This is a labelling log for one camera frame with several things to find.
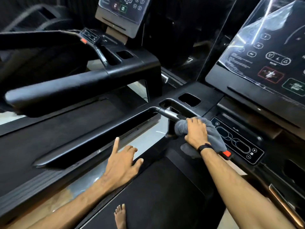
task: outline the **green outlined button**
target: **green outlined button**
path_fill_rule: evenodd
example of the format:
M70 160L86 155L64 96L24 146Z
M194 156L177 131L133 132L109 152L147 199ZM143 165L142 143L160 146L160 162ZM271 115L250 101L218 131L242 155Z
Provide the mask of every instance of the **green outlined button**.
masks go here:
M121 5L121 6L120 6L120 11L123 12L124 14L126 14L127 6Z
M283 88L294 92L299 96L305 96L305 84L296 79L290 78L283 85Z

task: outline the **hand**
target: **hand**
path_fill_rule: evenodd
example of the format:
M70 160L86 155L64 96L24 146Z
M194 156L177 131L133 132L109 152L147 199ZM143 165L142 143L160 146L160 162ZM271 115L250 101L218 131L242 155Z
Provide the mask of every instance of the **hand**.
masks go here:
M188 134L185 136L185 140L193 146L196 150L199 146L204 145L208 142L207 127L200 119L192 118L186 119L188 122Z
M137 148L128 145L120 153L117 152L120 139L117 137L114 141L112 153L108 159L104 176L111 183L111 191L129 182L139 172L143 159L137 160L134 166L132 161Z

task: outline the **treadmill display screen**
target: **treadmill display screen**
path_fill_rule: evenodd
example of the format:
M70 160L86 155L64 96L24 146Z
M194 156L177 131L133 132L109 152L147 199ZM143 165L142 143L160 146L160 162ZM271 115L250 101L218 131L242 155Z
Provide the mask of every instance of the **treadmill display screen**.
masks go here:
M133 23L142 21L150 0L99 0L99 6Z
M262 0L219 62L305 108L305 2Z

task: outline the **person's left arm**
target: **person's left arm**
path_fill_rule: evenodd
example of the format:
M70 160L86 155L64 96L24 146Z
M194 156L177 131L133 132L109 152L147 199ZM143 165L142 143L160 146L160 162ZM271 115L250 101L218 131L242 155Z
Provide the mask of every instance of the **person's left arm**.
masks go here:
M139 159L135 165L132 166L133 157L137 149L128 145L123 151L118 153L118 146L119 138L117 137L113 145L112 154L108 159L106 171L99 180L74 200L29 228L71 228L98 204L105 195L126 184L136 176L143 163L143 159Z

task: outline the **floor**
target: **floor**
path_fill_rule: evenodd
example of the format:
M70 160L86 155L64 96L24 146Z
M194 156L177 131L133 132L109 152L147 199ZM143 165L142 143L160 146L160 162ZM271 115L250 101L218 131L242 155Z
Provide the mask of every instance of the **floor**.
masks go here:
M98 61L92 62L94 64L94 68L98 69L100 64ZM140 83L135 82L130 84L129 87L134 90L139 96L143 99L147 100L146 89ZM2 113L0 114L0 125L5 124L7 122L13 121L15 119L19 119L24 116L17 116L14 113ZM163 138L167 132L168 127L168 119L165 117L161 117L161 119L155 123L153 127L149 130L145 131L143 134L129 142L128 144L138 148L138 152L135 154L134 159L144 153L147 149L153 146L156 142L158 142L161 138ZM18 218L14 222L12 222L7 228L10 229L26 229L31 226L41 218L51 214L56 209L60 208L64 204L73 200L80 193L84 192L87 188L89 188L97 179L103 175L105 172L105 168L107 165L107 161L102 162L100 165L92 169L90 172L83 175L81 178L73 182L64 190L57 193L52 198L44 201L40 205L38 205L35 209L29 211L27 214L24 214L22 217ZM230 165L241 175L245 173L242 172L236 165L230 163ZM235 223L234 219L231 217L228 210L225 211L223 218L219 224L218 229L237 229L238 226Z

